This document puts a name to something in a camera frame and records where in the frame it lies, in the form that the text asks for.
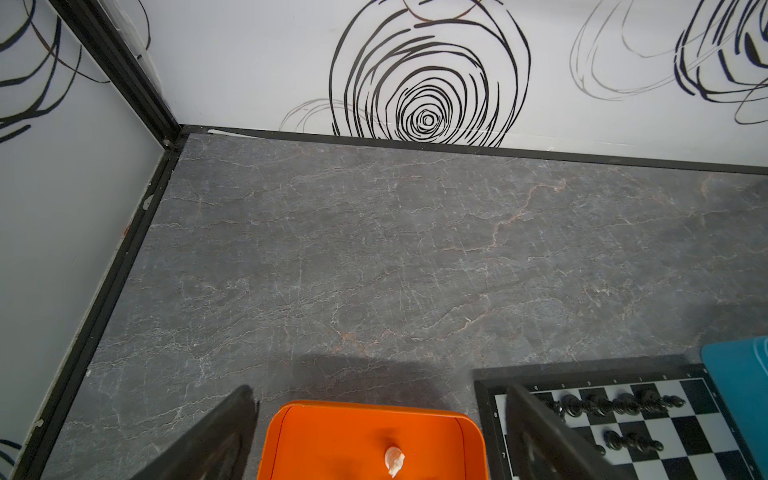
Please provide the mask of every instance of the chessboard square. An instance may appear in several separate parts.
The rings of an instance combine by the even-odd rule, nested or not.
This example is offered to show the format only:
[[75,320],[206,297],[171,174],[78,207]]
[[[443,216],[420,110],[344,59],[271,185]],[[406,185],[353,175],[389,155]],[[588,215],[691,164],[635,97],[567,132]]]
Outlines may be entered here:
[[688,417],[696,415],[693,407],[690,406],[690,401],[685,395],[685,390],[683,390],[680,380],[663,380],[661,382],[656,382],[656,388],[659,390],[659,395],[661,396],[679,396],[685,400],[685,405],[681,407],[670,407],[667,410],[670,417]]
[[571,430],[576,432],[578,436],[582,437],[590,445],[594,444],[594,433],[592,433],[591,427],[576,427],[575,429]]
[[[608,395],[609,400],[615,400],[622,393],[632,393],[632,387],[629,384],[607,385],[605,386],[605,392]],[[626,413],[616,412],[614,412],[614,417],[616,418],[617,423],[636,422],[638,419],[642,418],[640,415],[628,415]]]
[[[608,399],[608,394],[605,392],[605,389],[602,387],[598,387],[596,389],[579,389],[579,395],[581,395],[582,399],[587,399],[590,396],[595,396],[597,398],[603,398]],[[599,415],[592,415],[591,413],[587,414],[587,418],[589,419],[590,425],[607,425],[608,423],[616,423],[616,417],[614,416],[613,412],[609,412],[606,416],[601,417]]]
[[[558,402],[562,400],[562,398],[568,394],[571,394],[575,396],[577,399],[581,400],[581,396],[579,395],[578,390],[572,389],[572,390],[555,390],[552,392],[552,396],[554,399]],[[572,429],[575,429],[577,427],[588,427],[589,426],[589,418],[587,418],[587,415],[582,413],[578,417],[572,417],[569,414],[565,414],[565,425],[568,425]]]
[[637,472],[634,470],[634,465],[631,463],[627,463],[626,465],[615,465],[614,468],[624,472],[624,477],[627,480],[640,480],[637,477]]
[[[630,385],[630,388],[632,389],[632,393],[634,394],[634,396],[636,396],[638,399],[641,397],[641,394],[645,390],[653,390],[654,392],[659,393],[659,389],[656,387],[654,383],[638,383],[638,384]],[[667,412],[643,412],[643,418],[646,420],[665,419],[668,416],[669,416],[669,413]]]
[[[621,430],[622,436],[625,437],[630,433],[636,433],[646,439],[650,438],[650,433],[648,432],[648,427],[645,426],[644,420],[640,420],[639,422],[620,423],[619,429]],[[657,452],[641,452],[638,449],[629,449],[629,456],[632,458],[632,462],[645,462],[646,460],[659,459],[659,454]]]
[[502,424],[502,435],[507,435],[507,396],[506,394],[496,395],[494,400],[498,411],[498,422]]
[[739,445],[736,443],[730,427],[725,423],[725,418],[723,418],[722,414],[707,413],[705,415],[696,415],[696,419],[699,421],[701,429],[704,430],[704,436],[707,437],[713,452],[730,452],[731,450],[739,449]]
[[629,456],[629,450],[612,450],[608,448],[608,445],[605,444],[605,438],[603,435],[605,435],[607,430],[613,430],[614,432],[621,435],[619,424],[613,423],[610,425],[592,425],[590,428],[592,429],[594,442],[598,445],[602,445],[603,448],[605,448],[605,459],[608,463],[611,465],[623,465],[624,463],[632,463],[632,457]]
[[666,480],[667,471],[661,460],[648,460],[634,464],[637,480]]
[[690,460],[690,466],[693,467],[696,478],[699,480],[729,480],[723,474],[723,469],[713,453],[692,455],[688,457],[688,460]]
[[664,470],[667,471],[667,477],[670,480],[697,480],[694,467],[690,465],[687,457],[667,458],[661,461],[664,464]]
[[659,452],[659,458],[664,460],[666,458],[684,457],[686,455],[685,448],[680,441],[680,437],[677,436],[677,430],[674,428],[672,419],[646,420],[645,426],[648,428],[651,439],[658,440],[664,444],[664,450]]
[[720,468],[723,469],[723,474],[727,480],[752,478],[750,470],[744,462],[744,457],[738,450],[734,450],[733,452],[718,452],[715,454],[715,458],[717,458],[717,463],[719,463]]
[[712,447],[701,429],[699,421],[693,417],[677,417],[672,419],[672,424],[677,430],[677,436],[683,443],[683,448],[688,455],[711,453]]
[[554,396],[552,392],[531,392],[534,397],[542,402],[554,402]]
[[682,380],[680,385],[696,415],[719,412],[707,384],[702,379]]

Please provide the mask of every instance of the chess pawn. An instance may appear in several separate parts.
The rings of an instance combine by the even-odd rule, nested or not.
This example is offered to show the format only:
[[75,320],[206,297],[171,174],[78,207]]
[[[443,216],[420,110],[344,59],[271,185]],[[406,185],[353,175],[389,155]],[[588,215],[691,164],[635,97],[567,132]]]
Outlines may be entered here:
[[621,393],[614,401],[614,411],[616,413],[626,413],[628,415],[638,415],[641,405],[637,397],[631,393]]
[[644,390],[640,392],[638,397],[640,398],[641,409],[644,412],[665,413],[667,411],[667,406],[664,405],[661,397],[654,390]]
[[581,400],[575,395],[571,395],[570,393],[563,395],[562,398],[560,398],[560,403],[563,405],[565,412],[570,416],[578,417],[581,415]]
[[658,440],[648,439],[638,433],[628,433],[623,437],[613,430],[606,430],[603,434],[605,445],[611,450],[621,450],[623,447],[628,449],[637,449],[643,453],[661,452],[664,450],[664,444]]
[[590,395],[587,397],[587,400],[593,402],[597,407],[597,411],[594,412],[594,414],[597,416],[605,417],[607,414],[614,411],[614,404],[609,399],[601,396]]
[[565,411],[563,410],[563,405],[560,402],[546,400],[544,404],[548,409],[554,412],[555,415],[560,417],[561,420],[565,420]]
[[685,400],[683,400],[682,398],[680,398],[677,395],[672,395],[672,396],[665,395],[665,396],[661,397],[661,401],[667,407],[675,407],[675,408],[678,408],[678,409],[681,406],[685,405]]
[[605,414],[598,408],[598,404],[592,399],[590,395],[586,400],[581,400],[581,410],[590,415],[605,416]]

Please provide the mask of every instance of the black wall edge trim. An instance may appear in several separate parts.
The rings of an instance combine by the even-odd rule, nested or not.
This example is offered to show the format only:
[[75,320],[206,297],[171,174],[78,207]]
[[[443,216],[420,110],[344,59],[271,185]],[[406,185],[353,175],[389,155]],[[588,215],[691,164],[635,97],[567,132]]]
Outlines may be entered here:
[[288,131],[250,130],[247,128],[207,127],[184,125],[182,131],[188,134],[206,134],[209,130],[226,131],[247,137],[275,140],[311,141],[321,144],[341,144],[358,147],[384,147],[401,150],[438,151],[450,154],[489,155],[494,157],[520,157],[536,160],[575,161],[588,164],[624,165],[628,167],[673,168],[677,170],[701,170],[732,174],[768,175],[768,167],[751,165],[711,164],[680,160],[659,160],[640,157],[612,157],[610,155],[574,154],[558,151],[523,150],[519,148],[470,147],[467,145],[428,144],[400,140],[379,140],[375,138],[337,137],[335,135],[300,134]]
[[157,141],[172,147],[179,124],[98,0],[50,2]]
[[[160,160],[125,238],[114,256],[107,276],[101,284],[96,300],[55,380],[42,414],[38,417],[42,420],[42,425],[30,435],[18,461],[13,480],[37,480],[42,476],[45,463],[53,450],[74,398],[78,394],[101,336],[107,328],[112,310],[118,302],[186,141],[187,135],[180,135],[170,151],[167,151]],[[144,210],[143,204],[150,196],[149,206]]]

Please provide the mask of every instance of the black baseboard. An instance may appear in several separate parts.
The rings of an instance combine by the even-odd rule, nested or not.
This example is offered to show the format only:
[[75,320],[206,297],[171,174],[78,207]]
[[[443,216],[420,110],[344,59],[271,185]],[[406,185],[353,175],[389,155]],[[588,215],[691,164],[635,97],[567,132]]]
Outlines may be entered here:
[[[37,480],[41,477],[45,463],[56,443],[61,427],[72,407],[80,384],[83,382],[88,365],[93,359],[101,336],[107,328],[112,310],[118,302],[123,285],[131,272],[141,243],[149,230],[152,218],[157,211],[170,174],[176,167],[188,135],[179,135],[173,147],[166,151],[157,166],[147,191],[142,197],[142,205],[136,209],[131,225],[123,242],[114,256],[112,265],[101,284],[96,300],[88,312],[81,330],[72,345],[48,400],[43,407],[38,421],[42,424],[29,437],[27,445],[18,460],[13,480]],[[149,200],[145,210],[143,205]]]
[[677,170],[701,170],[733,174],[768,175],[768,167],[750,165],[711,164],[656,158],[612,157],[610,155],[572,154],[568,152],[522,150],[519,148],[470,147],[468,145],[422,144],[412,141],[379,140],[376,138],[339,137],[335,135],[299,134],[289,131],[250,130],[247,128],[207,127],[184,125],[188,134],[206,134],[210,129],[226,131],[246,137],[272,138],[277,140],[311,141],[322,144],[355,145],[360,147],[399,148],[403,150],[439,151],[450,154],[489,155],[495,157],[534,158],[538,160],[576,161],[589,164],[627,165],[630,167],[673,168]]

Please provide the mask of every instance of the white wall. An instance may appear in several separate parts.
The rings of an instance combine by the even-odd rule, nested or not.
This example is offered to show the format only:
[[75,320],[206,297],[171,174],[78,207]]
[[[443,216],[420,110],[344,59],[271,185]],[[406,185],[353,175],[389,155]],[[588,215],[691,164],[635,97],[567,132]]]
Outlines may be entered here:
[[[20,0],[0,0],[0,40],[25,18]],[[55,19],[38,1],[34,23],[49,44]],[[64,27],[60,58],[74,67],[79,47]],[[29,29],[0,52],[0,81],[28,74],[45,55]],[[49,58],[29,81],[1,87],[0,117],[31,105],[51,66]],[[78,70],[106,78],[85,51]],[[71,75],[57,66],[40,108],[61,97]],[[80,75],[50,113],[0,123],[0,137],[26,124],[28,130],[0,143],[0,438],[18,443],[27,438],[162,153],[112,84]],[[0,472],[9,473],[2,461]]]
[[[137,0],[117,1],[145,35],[144,14]],[[474,1],[432,0],[427,6],[431,5],[433,10],[415,13],[422,17],[450,18],[465,6],[474,5]],[[148,52],[157,66],[171,109],[182,123],[277,130],[293,108],[319,99],[310,105],[319,110],[310,121],[305,124],[298,121],[309,112],[305,109],[290,118],[283,129],[331,134],[330,65],[343,32],[366,3],[366,0],[144,0],[152,33]],[[761,82],[768,78],[768,73],[749,60],[744,46],[744,33],[751,32],[758,53],[764,61],[768,58],[768,45],[760,39],[760,22],[756,16],[760,9],[747,17],[744,28],[739,29],[741,11],[748,2],[736,2],[738,12],[724,25],[726,34],[722,48],[718,48],[711,46],[713,29],[722,17],[714,11],[718,1],[705,0],[700,14],[694,15],[698,3],[695,0],[636,0],[634,4],[631,0],[503,0],[501,5],[496,0],[482,0],[487,15],[475,8],[462,19],[490,25],[494,31],[498,27],[506,35],[521,67],[525,63],[522,60],[525,45],[515,31],[514,22],[509,21],[513,18],[531,52],[525,104],[518,109],[519,116],[499,145],[768,165],[768,158],[763,154],[766,125],[742,125],[734,120],[744,100],[750,101],[740,110],[740,121],[768,119],[768,101],[751,101],[760,98],[763,90],[757,88],[749,93],[750,88],[765,85]],[[350,30],[345,48],[352,49],[352,53],[364,50],[362,46],[376,26],[406,4],[414,11],[424,8],[416,0],[372,2]],[[715,26],[707,32],[713,16]],[[469,45],[482,58],[489,76],[498,80],[502,95],[515,90],[515,76],[508,73],[509,68],[505,70],[508,58],[500,53],[489,35],[481,33],[479,28],[454,28],[455,25],[442,31],[434,26],[416,28],[420,22],[414,15],[407,14],[388,31],[394,31],[395,27],[411,28],[413,35],[426,35],[430,31],[440,41]],[[676,51],[677,40],[689,25],[692,32],[685,49]],[[376,36],[373,44],[382,37],[382,34]],[[698,50],[702,41],[709,42],[710,46]],[[740,45],[738,55],[733,53],[734,43]],[[725,78],[718,50],[725,53],[735,80],[751,87],[739,86]],[[336,78],[351,69],[352,53],[342,51],[344,59],[340,63],[344,65],[339,67]],[[704,86],[716,91],[745,90],[711,95],[710,101],[696,91],[687,93],[674,77],[676,56],[681,54],[685,54],[688,71],[703,69]],[[458,65],[448,55],[433,58],[437,59],[434,65],[441,62]],[[465,78],[471,73],[466,65],[457,68],[466,68]],[[601,87],[600,82],[608,88]],[[508,98],[501,102],[503,111],[510,108],[510,102]],[[343,111],[343,106],[342,99],[334,105],[334,110]],[[390,118],[389,123],[396,121]],[[342,127],[340,133],[360,135],[345,130]],[[381,132],[363,135],[386,137]],[[449,142],[473,143],[467,137]]]

